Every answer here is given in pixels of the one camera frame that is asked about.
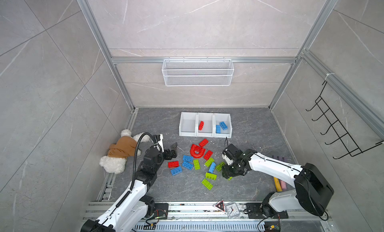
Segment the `red arch lego piece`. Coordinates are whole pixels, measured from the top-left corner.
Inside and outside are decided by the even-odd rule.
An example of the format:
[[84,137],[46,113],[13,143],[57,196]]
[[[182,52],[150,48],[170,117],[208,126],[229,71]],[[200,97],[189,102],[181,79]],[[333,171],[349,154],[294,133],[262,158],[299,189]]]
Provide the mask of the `red arch lego piece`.
[[190,154],[194,158],[201,158],[204,156],[206,149],[193,144],[190,149]]

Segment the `blue lego brick slanted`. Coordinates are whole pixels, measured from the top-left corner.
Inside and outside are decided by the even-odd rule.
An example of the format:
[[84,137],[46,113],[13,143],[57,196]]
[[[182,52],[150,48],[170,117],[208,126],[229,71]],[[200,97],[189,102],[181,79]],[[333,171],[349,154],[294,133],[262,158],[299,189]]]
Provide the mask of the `blue lego brick slanted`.
[[216,167],[216,163],[212,162],[211,165],[210,165],[210,168],[209,168],[209,173],[213,174],[215,167]]

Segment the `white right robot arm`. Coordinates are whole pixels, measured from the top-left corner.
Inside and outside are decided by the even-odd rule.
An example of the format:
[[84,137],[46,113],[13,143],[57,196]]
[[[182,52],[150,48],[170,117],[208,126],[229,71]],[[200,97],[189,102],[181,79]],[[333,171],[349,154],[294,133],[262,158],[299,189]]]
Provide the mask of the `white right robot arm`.
[[289,191],[272,192],[264,198],[260,209],[265,217],[270,218],[283,211],[300,209],[319,218],[327,213],[326,208],[334,189],[315,165],[290,164],[252,149],[243,152],[233,144],[223,150],[222,157],[226,162],[222,175],[226,179],[257,171],[292,186]]

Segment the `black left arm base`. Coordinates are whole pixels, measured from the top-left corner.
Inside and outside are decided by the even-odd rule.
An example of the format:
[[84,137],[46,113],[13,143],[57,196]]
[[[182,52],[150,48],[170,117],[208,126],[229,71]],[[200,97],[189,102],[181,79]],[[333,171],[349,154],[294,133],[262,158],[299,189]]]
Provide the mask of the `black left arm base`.
[[146,219],[160,217],[159,219],[167,219],[169,212],[169,203],[156,202],[151,196],[145,195],[140,199],[144,202],[148,209],[145,216]]

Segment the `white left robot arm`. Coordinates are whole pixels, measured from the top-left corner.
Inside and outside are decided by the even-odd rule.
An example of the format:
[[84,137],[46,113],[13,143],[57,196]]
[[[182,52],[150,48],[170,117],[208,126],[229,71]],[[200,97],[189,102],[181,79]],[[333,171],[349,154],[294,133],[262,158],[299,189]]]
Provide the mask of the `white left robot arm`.
[[134,156],[133,174],[130,185],[116,202],[95,221],[87,220],[82,232],[129,232],[143,218],[151,216],[155,211],[154,198],[146,193],[157,179],[157,171],[165,160],[177,157],[178,143],[164,149],[163,135],[143,133],[138,139],[135,152],[145,136],[149,136],[153,146],[144,153],[144,159],[137,163],[138,155]]

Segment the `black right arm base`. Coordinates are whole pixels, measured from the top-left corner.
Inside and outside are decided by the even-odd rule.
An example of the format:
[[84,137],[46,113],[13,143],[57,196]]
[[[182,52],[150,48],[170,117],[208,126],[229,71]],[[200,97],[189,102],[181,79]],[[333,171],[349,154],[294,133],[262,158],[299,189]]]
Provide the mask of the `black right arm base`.
[[276,212],[269,205],[263,205],[262,203],[246,203],[244,213],[248,215],[249,219],[265,219],[272,216],[272,219],[288,219],[287,211]]

